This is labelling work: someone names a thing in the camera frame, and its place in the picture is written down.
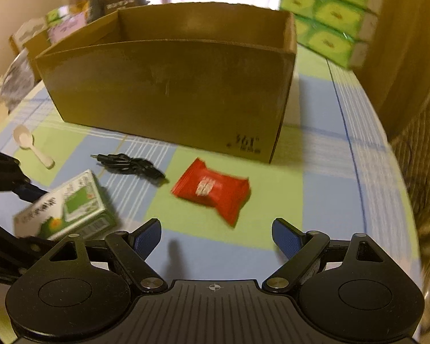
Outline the red snack packet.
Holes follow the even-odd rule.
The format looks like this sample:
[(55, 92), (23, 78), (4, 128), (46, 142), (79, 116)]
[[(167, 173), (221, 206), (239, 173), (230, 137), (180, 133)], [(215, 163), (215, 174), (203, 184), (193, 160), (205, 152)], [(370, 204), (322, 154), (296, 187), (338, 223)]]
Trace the red snack packet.
[(241, 208), (249, 199), (251, 187), (248, 179), (214, 171), (207, 168), (203, 160), (196, 159), (171, 193), (180, 199), (213, 207), (228, 225), (234, 227)]

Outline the white plastic spoon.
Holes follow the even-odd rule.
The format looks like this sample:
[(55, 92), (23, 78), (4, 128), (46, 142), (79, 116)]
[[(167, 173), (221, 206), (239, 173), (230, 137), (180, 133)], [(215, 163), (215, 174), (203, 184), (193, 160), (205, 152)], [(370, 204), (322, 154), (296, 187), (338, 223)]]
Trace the white plastic spoon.
[(52, 169), (55, 162), (47, 155), (42, 153), (36, 146), (34, 145), (34, 137), (33, 134), (27, 127), (24, 125), (18, 125), (14, 128), (13, 138), (18, 146), (25, 150), (30, 150), (34, 153), (36, 158), (47, 168)]

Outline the checked tablecloth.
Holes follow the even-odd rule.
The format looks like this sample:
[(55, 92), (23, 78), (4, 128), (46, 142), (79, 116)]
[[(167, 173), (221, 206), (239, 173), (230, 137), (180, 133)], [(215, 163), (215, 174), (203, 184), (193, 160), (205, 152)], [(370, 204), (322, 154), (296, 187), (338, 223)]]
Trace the checked tablecloth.
[(162, 236), (148, 263), (168, 280), (266, 280), (286, 262), (283, 218), (333, 239), (370, 235), (414, 280), (420, 261), (398, 163), (355, 74), (300, 48), (271, 162), (64, 122), (44, 85), (0, 122), (0, 152), (42, 189), (65, 188), (36, 233), (94, 208), (90, 171), (120, 231), (151, 218)]

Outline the green tissue box stack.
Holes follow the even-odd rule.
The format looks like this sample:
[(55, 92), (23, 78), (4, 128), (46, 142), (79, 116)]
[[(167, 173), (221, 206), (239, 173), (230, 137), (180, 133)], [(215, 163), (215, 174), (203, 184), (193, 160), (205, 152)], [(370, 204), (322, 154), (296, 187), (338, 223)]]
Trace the green tissue box stack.
[(344, 69), (363, 66), (383, 0), (280, 0), (295, 16), (297, 43)]

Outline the brown carton beside table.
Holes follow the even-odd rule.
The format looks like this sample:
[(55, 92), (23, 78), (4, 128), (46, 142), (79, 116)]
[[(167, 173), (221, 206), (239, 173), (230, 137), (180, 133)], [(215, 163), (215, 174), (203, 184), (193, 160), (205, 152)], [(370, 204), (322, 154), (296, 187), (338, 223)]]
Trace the brown carton beside table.
[(20, 54), (24, 49), (27, 50), (28, 62), (36, 82), (39, 82), (41, 76), (36, 66), (36, 57), (51, 46), (45, 18), (32, 18), (23, 23), (16, 32), (11, 34), (8, 41), (15, 55)]

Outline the brown cardboard box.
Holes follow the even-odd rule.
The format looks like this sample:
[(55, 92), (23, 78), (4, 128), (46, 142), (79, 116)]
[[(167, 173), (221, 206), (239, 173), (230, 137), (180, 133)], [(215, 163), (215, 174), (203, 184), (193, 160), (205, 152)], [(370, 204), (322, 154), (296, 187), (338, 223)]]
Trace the brown cardboard box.
[(68, 123), (268, 163), (296, 54), (290, 12), (187, 2), (120, 9), (36, 64)]

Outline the black printed bag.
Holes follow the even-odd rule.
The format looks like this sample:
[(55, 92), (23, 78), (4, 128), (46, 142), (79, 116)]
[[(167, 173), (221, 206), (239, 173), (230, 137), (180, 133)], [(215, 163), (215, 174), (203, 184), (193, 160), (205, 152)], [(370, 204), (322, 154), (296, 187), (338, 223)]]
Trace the black printed bag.
[(118, 9), (148, 5), (148, 0), (88, 0), (86, 23), (92, 23)]

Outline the quilted brown chair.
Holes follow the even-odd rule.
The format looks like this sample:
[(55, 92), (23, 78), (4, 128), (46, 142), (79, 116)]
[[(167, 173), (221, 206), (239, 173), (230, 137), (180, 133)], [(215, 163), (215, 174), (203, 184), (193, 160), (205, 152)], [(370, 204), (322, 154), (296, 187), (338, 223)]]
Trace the quilted brown chair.
[(430, 98), (392, 142), (412, 204), (418, 235), (430, 236)]

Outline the grey plastic bag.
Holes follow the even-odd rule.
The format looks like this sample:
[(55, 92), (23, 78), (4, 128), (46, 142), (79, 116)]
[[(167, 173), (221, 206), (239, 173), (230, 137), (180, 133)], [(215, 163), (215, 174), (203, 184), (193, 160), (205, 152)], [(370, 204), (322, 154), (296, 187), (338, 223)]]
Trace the grey plastic bag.
[(28, 49), (24, 48), (14, 58), (5, 74), (0, 77), (0, 98), (9, 112), (14, 110), (36, 83)]

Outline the green spray medicine box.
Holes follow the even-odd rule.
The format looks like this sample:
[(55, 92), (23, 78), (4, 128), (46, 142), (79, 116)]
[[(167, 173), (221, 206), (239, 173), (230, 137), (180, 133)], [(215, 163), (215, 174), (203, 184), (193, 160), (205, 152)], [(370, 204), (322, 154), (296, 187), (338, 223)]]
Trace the green spray medicine box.
[(114, 228), (116, 215), (95, 174), (86, 170), (13, 217), (14, 235), (59, 241), (77, 233), (93, 239)]

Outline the pink paper box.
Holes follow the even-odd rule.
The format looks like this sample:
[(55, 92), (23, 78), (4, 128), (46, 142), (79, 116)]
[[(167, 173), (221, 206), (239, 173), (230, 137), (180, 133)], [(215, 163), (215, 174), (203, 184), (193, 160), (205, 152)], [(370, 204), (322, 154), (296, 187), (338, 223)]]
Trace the pink paper box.
[(86, 25), (85, 13), (78, 13), (48, 29), (49, 41), (56, 44)]

